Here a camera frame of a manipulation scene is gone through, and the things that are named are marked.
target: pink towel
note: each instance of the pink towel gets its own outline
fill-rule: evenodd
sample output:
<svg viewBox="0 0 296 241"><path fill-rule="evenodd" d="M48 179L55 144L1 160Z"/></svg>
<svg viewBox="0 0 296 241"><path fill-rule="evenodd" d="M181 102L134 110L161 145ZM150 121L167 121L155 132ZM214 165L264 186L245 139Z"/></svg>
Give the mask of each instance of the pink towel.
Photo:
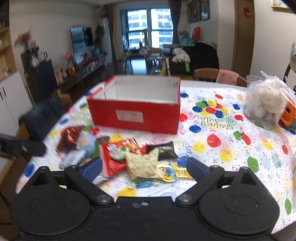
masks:
<svg viewBox="0 0 296 241"><path fill-rule="evenodd" d="M236 85L239 74L230 70L221 69L219 71L216 83Z"/></svg>

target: white label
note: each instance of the white label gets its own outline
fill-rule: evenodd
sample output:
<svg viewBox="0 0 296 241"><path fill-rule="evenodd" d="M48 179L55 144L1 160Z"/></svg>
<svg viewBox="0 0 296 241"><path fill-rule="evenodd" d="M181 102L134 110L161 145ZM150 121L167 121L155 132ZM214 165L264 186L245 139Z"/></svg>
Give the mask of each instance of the white label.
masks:
<svg viewBox="0 0 296 241"><path fill-rule="evenodd" d="M129 111L129 110L115 110L117 119L120 121L132 121L144 123L143 113L141 111Z"/></svg>

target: curtain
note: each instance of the curtain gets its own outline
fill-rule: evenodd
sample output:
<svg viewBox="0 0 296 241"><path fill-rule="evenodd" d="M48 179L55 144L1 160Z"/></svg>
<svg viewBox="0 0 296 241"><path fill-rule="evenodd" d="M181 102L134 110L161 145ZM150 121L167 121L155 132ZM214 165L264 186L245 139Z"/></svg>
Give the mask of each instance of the curtain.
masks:
<svg viewBox="0 0 296 241"><path fill-rule="evenodd" d="M173 22L173 44L180 43L178 36L178 25L181 15L182 0L170 0L170 14Z"/></svg>
<svg viewBox="0 0 296 241"><path fill-rule="evenodd" d="M116 25L116 4L106 5L106 11L109 21L109 30L110 30L110 39L111 39L111 50L112 50L112 60L117 62L118 55L116 51L116 34L115 34L115 25Z"/></svg>

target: cardboard box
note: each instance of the cardboard box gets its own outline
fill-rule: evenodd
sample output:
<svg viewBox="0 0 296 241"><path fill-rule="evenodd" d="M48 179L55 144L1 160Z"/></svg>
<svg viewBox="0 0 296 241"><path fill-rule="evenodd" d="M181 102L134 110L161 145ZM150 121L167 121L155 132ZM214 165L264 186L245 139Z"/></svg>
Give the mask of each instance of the cardboard box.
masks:
<svg viewBox="0 0 296 241"><path fill-rule="evenodd" d="M88 98L94 124L177 134L180 84L178 77L113 76Z"/></svg>

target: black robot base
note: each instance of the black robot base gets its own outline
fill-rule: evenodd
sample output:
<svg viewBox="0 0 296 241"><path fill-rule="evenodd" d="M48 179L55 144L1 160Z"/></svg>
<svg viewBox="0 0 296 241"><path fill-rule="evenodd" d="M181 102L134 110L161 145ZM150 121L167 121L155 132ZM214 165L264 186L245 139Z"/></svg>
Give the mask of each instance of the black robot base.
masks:
<svg viewBox="0 0 296 241"><path fill-rule="evenodd" d="M20 232L15 240L275 240L278 204L249 168L228 172L189 158L187 170L197 184L175 202L171 197L114 202L77 166L59 172L40 167L11 204Z"/></svg>

